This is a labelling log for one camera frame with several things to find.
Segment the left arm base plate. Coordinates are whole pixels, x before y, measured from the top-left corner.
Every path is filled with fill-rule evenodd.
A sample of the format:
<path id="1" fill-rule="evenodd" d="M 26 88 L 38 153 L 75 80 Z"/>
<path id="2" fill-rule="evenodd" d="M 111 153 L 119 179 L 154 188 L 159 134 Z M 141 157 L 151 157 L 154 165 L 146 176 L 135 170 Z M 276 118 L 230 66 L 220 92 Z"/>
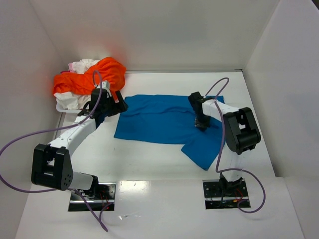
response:
<path id="1" fill-rule="evenodd" d="M 95 190 L 78 190 L 82 197 L 87 201 L 93 211 L 114 211 L 116 182 L 99 182 Z M 84 200 L 76 193 L 72 192 L 70 196 L 69 212 L 89 211 Z"/>

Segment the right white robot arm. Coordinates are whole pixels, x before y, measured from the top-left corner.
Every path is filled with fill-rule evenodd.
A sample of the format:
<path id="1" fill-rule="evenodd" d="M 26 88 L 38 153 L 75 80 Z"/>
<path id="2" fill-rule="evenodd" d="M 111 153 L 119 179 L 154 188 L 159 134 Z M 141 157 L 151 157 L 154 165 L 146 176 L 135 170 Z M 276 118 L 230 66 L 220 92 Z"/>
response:
<path id="1" fill-rule="evenodd" d="M 235 153 L 235 159 L 230 163 L 229 169 L 219 169 L 221 153 L 218 153 L 216 172 L 220 174 L 219 188 L 223 195 L 233 193 L 243 181 L 241 155 L 255 149 L 261 141 L 252 110 L 248 107 L 229 106 L 217 97 L 203 97 L 199 92 L 192 93 L 188 100 L 195 112 L 195 127 L 200 131 L 206 131 L 211 126 L 212 119 L 222 123 L 222 145 L 226 144 Z"/>

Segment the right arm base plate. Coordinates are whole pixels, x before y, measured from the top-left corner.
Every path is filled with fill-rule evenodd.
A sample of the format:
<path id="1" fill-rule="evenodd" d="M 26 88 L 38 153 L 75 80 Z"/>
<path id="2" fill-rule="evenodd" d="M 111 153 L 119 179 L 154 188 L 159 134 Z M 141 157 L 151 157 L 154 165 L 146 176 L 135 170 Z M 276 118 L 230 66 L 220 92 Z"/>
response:
<path id="1" fill-rule="evenodd" d="M 204 180 L 202 185 L 206 210 L 238 208 L 238 203 L 240 203 L 241 208 L 251 207 L 244 180 L 234 189 L 228 191 L 221 189 L 218 180 Z"/>

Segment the blue t shirt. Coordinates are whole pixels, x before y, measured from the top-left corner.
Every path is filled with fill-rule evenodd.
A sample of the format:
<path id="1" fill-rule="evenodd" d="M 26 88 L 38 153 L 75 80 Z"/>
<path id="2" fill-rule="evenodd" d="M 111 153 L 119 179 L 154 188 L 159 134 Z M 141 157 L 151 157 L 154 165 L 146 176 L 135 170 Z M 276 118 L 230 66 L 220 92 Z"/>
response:
<path id="1" fill-rule="evenodd" d="M 195 127 L 195 113 L 187 96 L 134 95 L 125 97 L 128 109 L 121 113 L 114 138 L 159 144 L 181 144 L 181 151 L 207 171 L 219 154 L 222 123 Z"/>

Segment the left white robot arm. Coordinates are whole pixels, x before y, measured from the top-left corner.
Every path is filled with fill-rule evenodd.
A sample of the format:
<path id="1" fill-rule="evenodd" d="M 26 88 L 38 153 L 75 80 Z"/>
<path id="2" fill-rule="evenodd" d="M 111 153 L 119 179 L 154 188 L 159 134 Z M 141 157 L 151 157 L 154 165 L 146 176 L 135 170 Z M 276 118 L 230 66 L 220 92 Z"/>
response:
<path id="1" fill-rule="evenodd" d="M 60 191 L 77 190 L 93 198 L 99 194 L 97 176 L 75 172 L 71 157 L 80 144 L 92 134 L 106 117 L 125 112 L 128 105 L 120 91 L 114 98 L 107 89 L 94 89 L 74 127 L 49 144 L 38 144 L 33 152 L 31 181 L 35 185 Z"/>

